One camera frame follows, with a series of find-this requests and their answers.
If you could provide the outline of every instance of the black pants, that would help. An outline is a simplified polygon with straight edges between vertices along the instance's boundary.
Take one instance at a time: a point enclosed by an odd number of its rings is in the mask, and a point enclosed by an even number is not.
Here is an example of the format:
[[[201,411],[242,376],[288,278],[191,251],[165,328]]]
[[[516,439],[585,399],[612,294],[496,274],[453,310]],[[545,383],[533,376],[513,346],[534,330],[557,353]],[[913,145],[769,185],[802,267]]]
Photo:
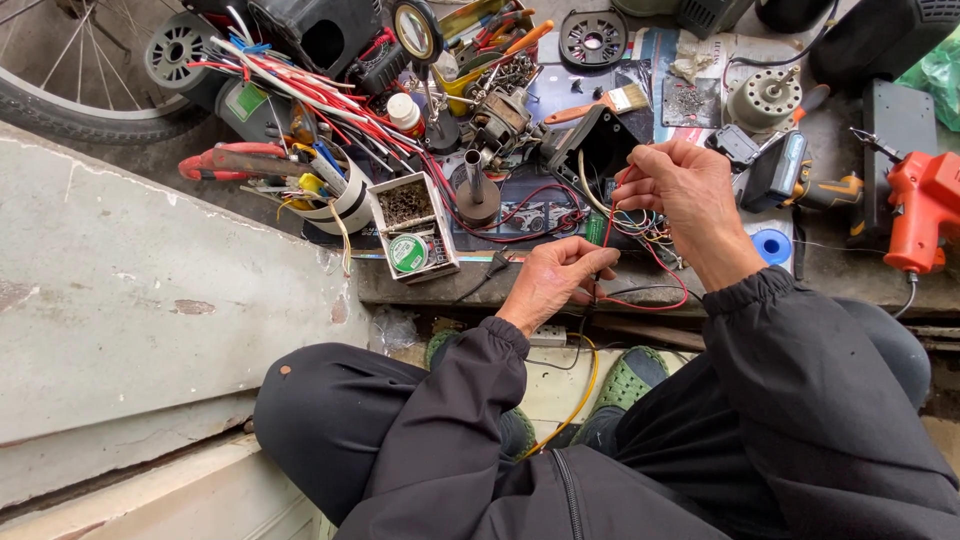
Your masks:
[[[930,380],[923,346],[879,307],[838,302],[861,322],[919,408]],[[267,373],[254,412],[257,440],[339,526],[362,500],[387,430],[427,374],[349,345],[304,347]],[[726,524],[727,533],[786,535],[708,353],[657,385],[613,428],[618,461],[686,495]]]

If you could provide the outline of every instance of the green plastic bag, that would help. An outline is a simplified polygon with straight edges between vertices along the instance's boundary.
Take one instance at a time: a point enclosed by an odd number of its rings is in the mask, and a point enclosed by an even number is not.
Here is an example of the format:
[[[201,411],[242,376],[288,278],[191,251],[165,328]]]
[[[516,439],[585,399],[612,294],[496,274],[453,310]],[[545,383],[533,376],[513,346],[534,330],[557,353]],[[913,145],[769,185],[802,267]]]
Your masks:
[[[897,84],[929,92],[937,119],[960,132],[960,28],[908,69]]]

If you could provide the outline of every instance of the electrical outlet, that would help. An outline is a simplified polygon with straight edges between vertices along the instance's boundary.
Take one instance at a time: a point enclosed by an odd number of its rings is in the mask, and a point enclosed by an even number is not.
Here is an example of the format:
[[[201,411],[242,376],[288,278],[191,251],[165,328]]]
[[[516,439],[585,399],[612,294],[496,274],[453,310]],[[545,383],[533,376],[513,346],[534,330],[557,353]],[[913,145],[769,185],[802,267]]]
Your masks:
[[[530,344],[541,347],[565,347],[566,327],[559,325],[541,325],[530,334]]]

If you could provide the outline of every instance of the hand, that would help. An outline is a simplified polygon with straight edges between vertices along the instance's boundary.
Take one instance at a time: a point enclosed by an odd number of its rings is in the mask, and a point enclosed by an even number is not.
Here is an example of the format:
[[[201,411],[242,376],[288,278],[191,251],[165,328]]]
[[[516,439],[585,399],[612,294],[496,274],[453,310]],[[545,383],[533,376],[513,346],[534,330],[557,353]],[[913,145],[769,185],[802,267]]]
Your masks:
[[[496,316],[530,337],[567,301],[589,304],[594,298],[605,298],[607,294],[593,276],[599,272],[602,280],[615,279],[610,267],[619,258],[619,250],[601,248],[581,236],[541,244],[523,263],[514,288]],[[577,287],[586,292],[577,291]]]
[[[753,275],[766,263],[743,230],[736,209],[730,161],[681,140],[637,146],[630,174],[613,200],[618,209],[651,209],[670,218],[677,251],[690,261],[708,292]]]

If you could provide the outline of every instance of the blue tape roll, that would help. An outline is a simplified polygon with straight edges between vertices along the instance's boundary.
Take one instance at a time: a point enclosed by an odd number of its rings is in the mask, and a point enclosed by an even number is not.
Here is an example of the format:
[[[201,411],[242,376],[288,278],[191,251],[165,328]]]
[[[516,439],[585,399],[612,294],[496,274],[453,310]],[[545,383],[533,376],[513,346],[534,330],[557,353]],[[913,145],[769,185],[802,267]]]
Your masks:
[[[776,229],[764,229],[751,236],[754,247],[767,264],[783,264],[790,259],[793,245],[786,234]]]

